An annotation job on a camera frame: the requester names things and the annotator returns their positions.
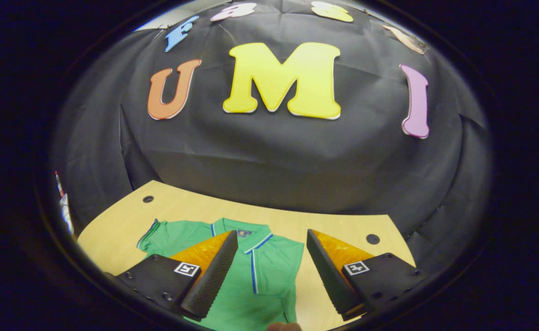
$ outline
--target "shirt sleeve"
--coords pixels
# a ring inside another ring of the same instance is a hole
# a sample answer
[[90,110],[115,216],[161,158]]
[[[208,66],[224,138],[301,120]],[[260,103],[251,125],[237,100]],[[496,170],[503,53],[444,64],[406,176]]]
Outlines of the shirt sleeve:
[[188,221],[159,222],[155,220],[149,230],[139,239],[137,248],[147,253],[172,256],[182,247]]

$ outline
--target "blue letter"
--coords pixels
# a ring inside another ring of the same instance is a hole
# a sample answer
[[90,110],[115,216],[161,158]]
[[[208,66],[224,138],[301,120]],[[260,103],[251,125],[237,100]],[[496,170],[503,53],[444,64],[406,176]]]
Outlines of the blue letter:
[[192,22],[196,21],[198,19],[198,16],[194,16],[188,21],[185,21],[182,25],[175,28],[173,31],[169,32],[165,38],[167,38],[167,48],[165,48],[165,52],[169,52],[175,45],[177,45],[181,40],[186,38],[187,34],[185,32],[190,31],[192,28]]

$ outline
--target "black fabric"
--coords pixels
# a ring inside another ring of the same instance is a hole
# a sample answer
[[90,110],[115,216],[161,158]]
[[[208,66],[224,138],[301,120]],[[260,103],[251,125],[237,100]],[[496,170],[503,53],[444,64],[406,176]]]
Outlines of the black fabric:
[[[353,23],[320,17],[310,1],[257,4],[251,15],[219,22],[210,17],[232,4],[198,13],[169,52],[165,35],[179,24],[133,32],[87,71],[61,109],[55,143],[55,167],[81,223],[155,179],[251,205],[388,214],[417,250],[417,265],[440,270],[477,231],[489,179],[488,125],[469,86],[434,47],[417,54],[382,27],[392,22],[349,7]],[[249,42],[263,42],[281,62],[304,42],[339,48],[334,88],[341,117],[290,114],[296,84],[275,113],[254,84],[257,110],[225,113],[235,64],[229,51]],[[152,119],[151,76],[173,69],[163,94],[169,102],[178,65],[192,59],[202,65],[185,107],[173,119]],[[401,130],[409,98],[400,64],[429,81],[430,135],[423,140]],[[415,233],[418,244],[410,239]]]

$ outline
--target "letter i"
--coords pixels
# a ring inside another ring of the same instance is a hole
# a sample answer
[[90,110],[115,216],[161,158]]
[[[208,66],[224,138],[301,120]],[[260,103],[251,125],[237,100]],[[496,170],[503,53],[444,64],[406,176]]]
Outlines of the letter i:
[[419,71],[401,64],[400,69],[408,79],[408,116],[402,121],[402,132],[425,139],[429,136],[427,126],[427,78]]

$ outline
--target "screw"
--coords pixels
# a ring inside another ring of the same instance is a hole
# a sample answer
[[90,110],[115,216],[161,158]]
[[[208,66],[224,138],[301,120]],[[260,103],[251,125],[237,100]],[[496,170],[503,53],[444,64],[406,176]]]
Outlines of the screw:
[[173,301],[173,298],[172,298],[171,295],[169,295],[169,293],[167,293],[167,292],[161,293],[161,296],[162,296],[165,300]]

